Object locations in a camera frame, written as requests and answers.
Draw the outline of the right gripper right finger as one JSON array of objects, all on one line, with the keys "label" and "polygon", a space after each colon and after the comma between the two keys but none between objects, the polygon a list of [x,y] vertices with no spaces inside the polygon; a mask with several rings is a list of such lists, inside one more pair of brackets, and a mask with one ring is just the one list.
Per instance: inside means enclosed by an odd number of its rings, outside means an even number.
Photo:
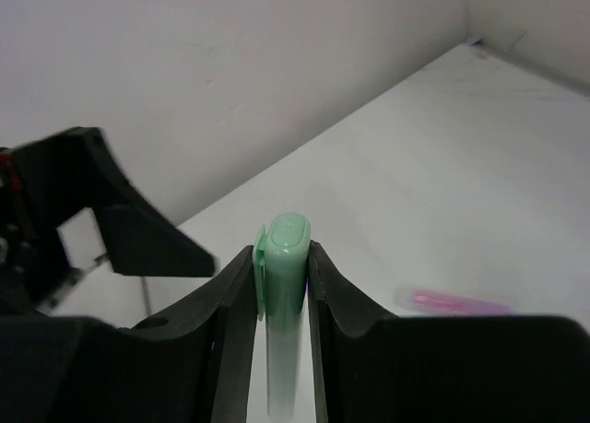
[{"label": "right gripper right finger", "polygon": [[398,317],[308,258],[320,422],[585,422],[589,336],[559,316]]}]

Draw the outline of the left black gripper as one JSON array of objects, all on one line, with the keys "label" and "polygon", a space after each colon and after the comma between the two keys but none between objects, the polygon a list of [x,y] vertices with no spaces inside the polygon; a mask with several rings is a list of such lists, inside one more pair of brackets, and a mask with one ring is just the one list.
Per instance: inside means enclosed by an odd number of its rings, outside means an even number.
[{"label": "left black gripper", "polygon": [[59,231],[83,210],[124,276],[213,276],[216,259],[128,180],[98,127],[1,150],[1,313],[33,314],[79,271]]}]

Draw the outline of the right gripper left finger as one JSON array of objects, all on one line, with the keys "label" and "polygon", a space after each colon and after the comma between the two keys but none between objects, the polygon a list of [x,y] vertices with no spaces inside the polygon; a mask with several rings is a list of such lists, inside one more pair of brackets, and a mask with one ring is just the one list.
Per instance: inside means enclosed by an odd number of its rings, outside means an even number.
[{"label": "right gripper left finger", "polygon": [[132,328],[1,319],[5,422],[243,422],[256,328],[252,248]]}]

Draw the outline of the pink highlighter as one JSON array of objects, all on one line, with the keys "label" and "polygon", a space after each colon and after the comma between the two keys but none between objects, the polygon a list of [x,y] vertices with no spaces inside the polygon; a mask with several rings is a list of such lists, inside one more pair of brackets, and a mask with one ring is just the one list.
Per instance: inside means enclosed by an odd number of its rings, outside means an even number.
[{"label": "pink highlighter", "polygon": [[395,292],[395,304],[409,311],[429,315],[490,316],[513,313],[509,306],[497,302],[421,288],[398,288]]}]

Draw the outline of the green highlighter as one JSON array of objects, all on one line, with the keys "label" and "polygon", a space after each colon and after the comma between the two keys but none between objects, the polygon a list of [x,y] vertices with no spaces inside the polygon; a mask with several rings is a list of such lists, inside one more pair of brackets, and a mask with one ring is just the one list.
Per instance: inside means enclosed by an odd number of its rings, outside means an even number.
[{"label": "green highlighter", "polygon": [[310,244],[309,220],[297,213],[278,215],[254,241],[257,315],[265,321],[267,414],[273,422],[290,422],[294,413]]}]

